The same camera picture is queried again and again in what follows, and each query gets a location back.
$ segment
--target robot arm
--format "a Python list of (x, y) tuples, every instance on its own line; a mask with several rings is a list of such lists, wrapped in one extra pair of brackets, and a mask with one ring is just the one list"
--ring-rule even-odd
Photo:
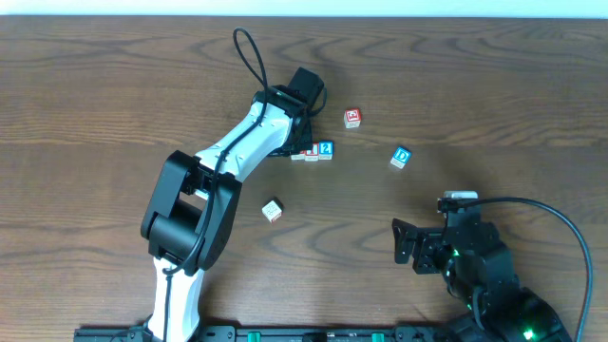
[[(289, 85), (270, 87), (262, 121), (230, 149), (218, 170), (218, 182), (211, 189), (220, 152), (254, 124), (263, 103), (263, 92), (254, 97), (245, 119), (213, 146), (194, 157), (176, 151), (165, 162), (142, 222), (142, 236), (155, 258), (157, 293), (148, 328), (162, 338), (167, 282), (163, 269), (182, 263), (200, 234), (204, 242), (196, 262), (184, 265), (172, 280), (169, 292), (168, 341), (188, 340), (199, 324), (198, 302), (204, 271), (218, 260), (232, 231), (240, 188), (247, 176), (267, 156), (290, 156), (313, 146), (310, 118), (312, 107), (324, 84), (312, 72), (300, 68)], [(196, 195), (204, 200), (215, 191), (212, 208), (202, 210), (180, 199)], [(207, 229), (203, 218), (212, 210)]]

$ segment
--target block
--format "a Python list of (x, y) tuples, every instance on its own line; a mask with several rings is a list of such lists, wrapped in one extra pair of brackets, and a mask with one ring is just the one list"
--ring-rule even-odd
[(409, 157), (411, 157), (411, 152), (409, 152), (406, 148), (397, 147), (395, 154), (392, 155), (390, 163), (399, 168), (403, 168), (406, 166), (406, 163), (408, 163)]
[(319, 142), (319, 160), (329, 161), (333, 157), (333, 142)]
[(281, 217), (281, 215), (283, 215), (283, 209), (281, 209), (277, 202), (278, 200), (273, 199), (262, 208), (262, 214), (264, 214), (266, 219), (268, 219), (271, 223), (274, 223), (278, 218)]
[(344, 125), (347, 128), (355, 128), (361, 124), (361, 111), (359, 108), (347, 109), (344, 112)]
[(292, 161), (303, 161), (306, 158), (306, 151), (302, 151), (298, 154), (292, 155)]
[(313, 143), (313, 149), (308, 150), (305, 153), (304, 161), (306, 162), (316, 162), (319, 160), (319, 144)]

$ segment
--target wood grain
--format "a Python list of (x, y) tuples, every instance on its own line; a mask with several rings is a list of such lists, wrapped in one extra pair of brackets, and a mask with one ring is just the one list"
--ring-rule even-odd
[[(153, 310), (139, 224), (163, 161), (221, 138), (259, 89), (232, 45), (256, 38), (273, 84), (329, 89), (333, 161), (265, 161), (206, 274), (206, 320), (392, 325), (464, 312), (438, 276), (392, 262), (392, 218), (438, 226), (444, 190), (546, 201), (589, 241), (587, 340), (608, 334), (608, 22), (498, 19), (4, 17), (0, 20), (0, 340), (69, 340)], [(347, 130), (347, 107), (364, 121)], [(389, 165), (402, 144), (406, 169)], [(270, 225), (266, 200), (284, 202)], [(580, 248), (533, 208), (492, 206), (524, 285), (574, 332)]]

